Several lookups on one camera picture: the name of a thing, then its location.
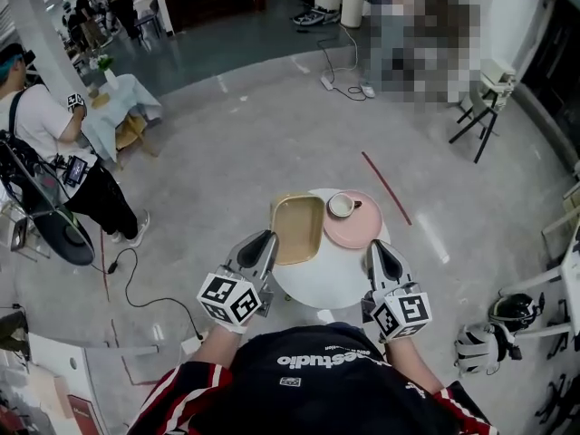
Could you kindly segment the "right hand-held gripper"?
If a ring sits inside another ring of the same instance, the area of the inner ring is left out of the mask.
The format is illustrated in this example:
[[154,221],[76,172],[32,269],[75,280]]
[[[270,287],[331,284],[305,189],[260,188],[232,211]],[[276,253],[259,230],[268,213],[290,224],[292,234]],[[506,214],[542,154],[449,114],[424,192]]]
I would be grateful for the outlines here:
[[[374,239],[365,255],[372,290],[361,300],[362,322],[378,328],[381,343],[409,338],[430,323],[430,301],[412,273],[406,258],[394,246]],[[383,290],[389,282],[399,287]]]

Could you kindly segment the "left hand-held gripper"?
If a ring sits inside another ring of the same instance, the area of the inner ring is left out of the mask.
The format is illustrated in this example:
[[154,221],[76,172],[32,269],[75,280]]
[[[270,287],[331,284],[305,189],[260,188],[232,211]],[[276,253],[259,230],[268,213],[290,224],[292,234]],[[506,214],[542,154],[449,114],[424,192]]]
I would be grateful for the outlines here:
[[266,317],[274,293],[266,279],[276,262],[278,236],[262,230],[235,245],[227,256],[229,270],[256,270],[258,288],[240,275],[207,274],[197,300],[218,325],[234,334],[244,334],[254,315]]

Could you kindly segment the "beige rectangular tray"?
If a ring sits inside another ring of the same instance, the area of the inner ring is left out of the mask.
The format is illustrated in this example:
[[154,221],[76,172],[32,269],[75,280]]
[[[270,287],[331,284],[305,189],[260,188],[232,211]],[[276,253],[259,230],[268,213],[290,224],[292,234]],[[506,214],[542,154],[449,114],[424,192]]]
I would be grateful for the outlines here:
[[325,203],[312,194],[286,194],[270,205],[270,229],[277,234],[275,263],[290,266],[311,260],[322,241]]

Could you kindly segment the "person's right forearm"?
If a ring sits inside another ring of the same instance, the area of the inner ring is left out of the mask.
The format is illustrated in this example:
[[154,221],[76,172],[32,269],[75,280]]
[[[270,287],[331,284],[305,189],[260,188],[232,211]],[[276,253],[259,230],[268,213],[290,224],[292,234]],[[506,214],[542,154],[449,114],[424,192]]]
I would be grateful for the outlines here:
[[443,383],[422,360],[411,338],[400,338],[384,345],[389,364],[430,394],[444,389]]

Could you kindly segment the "person's left forearm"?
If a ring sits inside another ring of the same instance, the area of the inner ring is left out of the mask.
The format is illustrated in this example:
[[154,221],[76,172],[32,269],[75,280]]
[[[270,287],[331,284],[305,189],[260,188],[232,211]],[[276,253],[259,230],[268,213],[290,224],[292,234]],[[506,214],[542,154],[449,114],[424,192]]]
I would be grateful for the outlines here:
[[192,354],[190,360],[213,363],[228,369],[235,359],[242,337],[242,333],[232,332],[217,324],[210,330],[208,337]]

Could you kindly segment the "pink round tray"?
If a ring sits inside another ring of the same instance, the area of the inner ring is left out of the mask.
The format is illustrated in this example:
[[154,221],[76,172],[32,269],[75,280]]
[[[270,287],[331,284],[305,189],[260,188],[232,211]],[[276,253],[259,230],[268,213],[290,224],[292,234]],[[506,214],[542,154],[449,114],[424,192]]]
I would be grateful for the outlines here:
[[338,246],[348,249],[366,248],[382,232],[383,217],[380,207],[364,192],[358,190],[338,192],[345,192],[350,197],[360,200],[362,206],[347,218],[337,218],[329,213],[326,203],[324,232]]

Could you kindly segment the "white round table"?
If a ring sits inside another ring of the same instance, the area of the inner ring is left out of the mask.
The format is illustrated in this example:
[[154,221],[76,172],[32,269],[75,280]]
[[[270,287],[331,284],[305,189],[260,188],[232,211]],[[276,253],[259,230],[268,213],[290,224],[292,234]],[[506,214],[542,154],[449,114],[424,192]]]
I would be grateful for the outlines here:
[[[391,242],[384,220],[382,232],[375,239]],[[366,249],[336,245],[323,227],[321,245],[314,258],[290,266],[277,265],[275,280],[287,295],[303,305],[317,309],[356,305],[371,288],[365,270]]]

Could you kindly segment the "white and brown cup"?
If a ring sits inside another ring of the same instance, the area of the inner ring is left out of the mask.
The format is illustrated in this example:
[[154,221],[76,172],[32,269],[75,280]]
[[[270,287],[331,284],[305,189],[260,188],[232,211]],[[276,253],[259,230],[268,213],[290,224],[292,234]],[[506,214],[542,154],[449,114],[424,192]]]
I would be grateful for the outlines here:
[[327,209],[335,218],[348,218],[362,204],[360,200],[350,197],[345,192],[338,192],[328,200]]

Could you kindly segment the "red floor tape strip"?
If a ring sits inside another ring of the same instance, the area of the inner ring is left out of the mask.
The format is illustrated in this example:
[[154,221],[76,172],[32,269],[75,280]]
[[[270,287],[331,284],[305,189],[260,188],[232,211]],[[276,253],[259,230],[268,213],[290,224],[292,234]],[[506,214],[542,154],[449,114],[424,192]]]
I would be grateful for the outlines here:
[[386,192],[389,194],[391,200],[393,201],[393,203],[395,204],[395,206],[397,207],[397,209],[401,213],[406,224],[409,227],[411,227],[412,226],[411,218],[410,218],[409,214],[407,213],[406,209],[404,208],[404,206],[402,205],[401,201],[399,200],[398,196],[393,191],[393,189],[390,186],[387,179],[382,175],[379,168],[375,165],[375,163],[372,161],[371,157],[365,151],[362,151],[361,154],[362,154],[362,157],[364,158],[364,160],[366,161],[366,163],[368,164],[368,166],[371,168],[372,172],[375,174],[375,176],[381,182],[381,184],[384,187],[384,189],[386,190]]

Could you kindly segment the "white and grey backpack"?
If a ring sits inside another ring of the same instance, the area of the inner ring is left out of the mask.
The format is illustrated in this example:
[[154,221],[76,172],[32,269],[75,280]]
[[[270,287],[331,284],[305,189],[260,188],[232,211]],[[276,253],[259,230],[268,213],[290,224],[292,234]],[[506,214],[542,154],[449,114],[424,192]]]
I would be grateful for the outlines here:
[[464,326],[455,341],[455,351],[455,366],[462,374],[492,375],[507,358],[522,360],[515,336],[499,322]]

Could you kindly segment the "black helmet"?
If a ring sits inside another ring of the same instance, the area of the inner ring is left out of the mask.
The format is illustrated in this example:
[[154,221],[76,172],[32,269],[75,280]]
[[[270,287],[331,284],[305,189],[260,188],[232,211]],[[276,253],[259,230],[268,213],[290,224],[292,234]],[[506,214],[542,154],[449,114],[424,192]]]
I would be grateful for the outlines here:
[[490,321],[502,323],[511,334],[524,331],[543,313],[545,297],[536,302],[531,296],[517,293],[501,296],[489,309]]

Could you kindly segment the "person's black red-striped shirt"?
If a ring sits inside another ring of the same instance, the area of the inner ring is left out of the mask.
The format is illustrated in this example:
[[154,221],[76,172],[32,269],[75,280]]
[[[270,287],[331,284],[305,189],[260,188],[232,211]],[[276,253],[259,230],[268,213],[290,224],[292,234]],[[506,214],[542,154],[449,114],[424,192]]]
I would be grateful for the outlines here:
[[127,435],[498,435],[460,383],[430,394],[349,324],[242,337],[228,369],[190,358]]

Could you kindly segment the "grey chair with black legs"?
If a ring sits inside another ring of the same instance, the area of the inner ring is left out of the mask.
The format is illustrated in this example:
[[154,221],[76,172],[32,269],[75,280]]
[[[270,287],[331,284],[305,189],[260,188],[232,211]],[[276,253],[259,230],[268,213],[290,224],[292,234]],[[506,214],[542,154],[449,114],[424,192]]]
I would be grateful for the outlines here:
[[466,126],[449,140],[449,144],[456,142],[474,126],[480,124],[484,118],[489,116],[488,124],[483,125],[482,132],[479,134],[480,145],[474,159],[474,163],[477,164],[488,144],[498,115],[506,106],[507,100],[513,91],[513,82],[493,83],[486,75],[482,75],[479,81],[473,82],[469,90],[471,107],[457,120],[457,124],[461,124],[469,115],[472,115],[472,118]]

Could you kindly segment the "table with light blue cloth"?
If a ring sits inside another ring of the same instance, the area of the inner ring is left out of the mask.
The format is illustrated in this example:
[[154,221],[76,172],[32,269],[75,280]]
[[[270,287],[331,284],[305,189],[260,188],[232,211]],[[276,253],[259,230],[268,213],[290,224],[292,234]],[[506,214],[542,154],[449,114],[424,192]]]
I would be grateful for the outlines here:
[[146,120],[161,118],[162,106],[158,100],[132,74],[117,77],[118,89],[107,82],[99,88],[110,99],[101,107],[89,106],[82,132],[94,151],[104,160],[117,161],[115,132],[128,114],[143,116]]

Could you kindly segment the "beige small appliance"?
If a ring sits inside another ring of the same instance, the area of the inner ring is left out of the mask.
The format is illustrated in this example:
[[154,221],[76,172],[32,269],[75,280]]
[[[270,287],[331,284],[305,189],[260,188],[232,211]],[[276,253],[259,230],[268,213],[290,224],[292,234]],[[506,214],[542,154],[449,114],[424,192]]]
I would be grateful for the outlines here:
[[508,84],[516,81],[516,70],[501,60],[484,59],[480,64],[481,74],[494,84]]

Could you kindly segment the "white desk with round hole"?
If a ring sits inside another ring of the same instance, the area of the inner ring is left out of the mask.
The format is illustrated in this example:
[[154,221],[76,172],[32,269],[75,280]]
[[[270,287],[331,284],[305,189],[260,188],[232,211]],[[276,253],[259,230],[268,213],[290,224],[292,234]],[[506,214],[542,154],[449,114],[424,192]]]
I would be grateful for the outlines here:
[[154,354],[160,351],[157,345],[140,347],[86,347],[55,341],[40,335],[29,337],[32,363],[62,376],[73,396],[89,401],[94,408],[96,427],[100,435],[110,435],[106,427],[102,410],[97,401],[89,356],[95,358],[116,359]]

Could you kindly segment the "white vase with green plant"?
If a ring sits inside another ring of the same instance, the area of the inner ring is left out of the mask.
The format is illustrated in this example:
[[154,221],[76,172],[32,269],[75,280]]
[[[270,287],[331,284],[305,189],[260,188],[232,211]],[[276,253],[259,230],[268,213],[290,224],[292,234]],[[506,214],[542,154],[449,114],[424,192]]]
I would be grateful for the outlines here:
[[105,76],[107,83],[113,90],[119,89],[119,82],[117,76],[112,71],[111,67],[114,63],[114,58],[108,54],[99,54],[92,57],[89,65],[93,70],[98,70]]

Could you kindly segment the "red book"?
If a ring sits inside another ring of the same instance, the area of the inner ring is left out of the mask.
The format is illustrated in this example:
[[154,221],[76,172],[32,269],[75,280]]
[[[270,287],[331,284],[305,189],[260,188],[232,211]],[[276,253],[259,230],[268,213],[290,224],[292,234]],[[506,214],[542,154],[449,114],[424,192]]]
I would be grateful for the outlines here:
[[68,401],[82,435],[103,435],[101,425],[90,401],[71,394],[68,395]]

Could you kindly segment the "black and white sneakers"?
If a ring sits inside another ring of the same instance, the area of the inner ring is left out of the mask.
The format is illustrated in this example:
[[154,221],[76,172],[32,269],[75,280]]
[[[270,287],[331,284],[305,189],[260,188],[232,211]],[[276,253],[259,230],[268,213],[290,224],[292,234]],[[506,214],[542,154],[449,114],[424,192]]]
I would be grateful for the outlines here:
[[323,8],[311,8],[292,18],[297,26],[308,27],[337,23],[341,18],[339,11],[327,11]]

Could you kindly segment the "black bag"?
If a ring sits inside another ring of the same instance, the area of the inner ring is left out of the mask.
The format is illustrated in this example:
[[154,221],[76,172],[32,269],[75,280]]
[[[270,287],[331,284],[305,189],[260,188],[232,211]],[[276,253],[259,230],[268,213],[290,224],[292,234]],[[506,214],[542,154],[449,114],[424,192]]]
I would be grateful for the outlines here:
[[20,353],[30,360],[28,343],[28,323],[22,311],[16,311],[0,318],[0,350]]

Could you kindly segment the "dark chair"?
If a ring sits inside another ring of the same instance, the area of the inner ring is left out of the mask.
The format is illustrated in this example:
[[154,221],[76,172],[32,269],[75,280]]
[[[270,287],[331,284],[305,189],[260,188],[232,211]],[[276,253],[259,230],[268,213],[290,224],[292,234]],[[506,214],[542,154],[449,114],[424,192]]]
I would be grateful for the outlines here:
[[158,39],[161,38],[159,11],[160,11],[160,7],[159,7],[158,0],[151,0],[149,8],[143,12],[142,16],[137,18],[137,20],[135,21],[135,27],[140,32],[140,38],[144,37],[143,27],[146,24],[151,24],[157,38]]

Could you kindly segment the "dark glass entrance door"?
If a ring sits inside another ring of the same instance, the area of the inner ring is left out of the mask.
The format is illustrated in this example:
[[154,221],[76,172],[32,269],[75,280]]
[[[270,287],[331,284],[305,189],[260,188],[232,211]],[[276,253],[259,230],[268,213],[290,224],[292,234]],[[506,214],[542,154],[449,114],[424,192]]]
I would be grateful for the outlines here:
[[523,82],[580,154],[580,9],[569,0],[555,0]]

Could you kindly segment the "white metal frame desk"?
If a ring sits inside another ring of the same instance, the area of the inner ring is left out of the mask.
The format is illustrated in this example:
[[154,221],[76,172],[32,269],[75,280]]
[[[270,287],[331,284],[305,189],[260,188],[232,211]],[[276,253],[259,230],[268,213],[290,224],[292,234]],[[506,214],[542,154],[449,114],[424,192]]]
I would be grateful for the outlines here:
[[499,290],[499,295],[522,293],[532,287],[556,281],[562,282],[570,319],[563,324],[518,332],[517,339],[541,338],[565,333],[569,333],[573,338],[580,336],[580,218],[559,266],[525,281],[508,285]]

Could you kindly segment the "small metal frame chair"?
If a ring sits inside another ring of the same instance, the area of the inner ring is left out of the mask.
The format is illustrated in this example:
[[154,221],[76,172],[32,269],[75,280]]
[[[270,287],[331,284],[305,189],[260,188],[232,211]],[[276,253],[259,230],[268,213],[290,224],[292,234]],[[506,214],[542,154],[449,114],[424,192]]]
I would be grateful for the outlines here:
[[12,253],[35,263],[40,257],[51,258],[51,249],[33,221],[14,202],[7,203],[2,214],[9,220],[8,247]]

